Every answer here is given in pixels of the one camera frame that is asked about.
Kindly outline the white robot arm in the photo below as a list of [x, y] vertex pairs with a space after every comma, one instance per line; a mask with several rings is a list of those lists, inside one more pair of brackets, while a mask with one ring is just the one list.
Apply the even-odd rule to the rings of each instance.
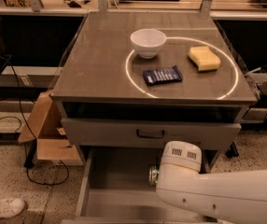
[[202, 174], [201, 163], [197, 146], [167, 143], [156, 185], [160, 199], [233, 224], [267, 224], [267, 170]]

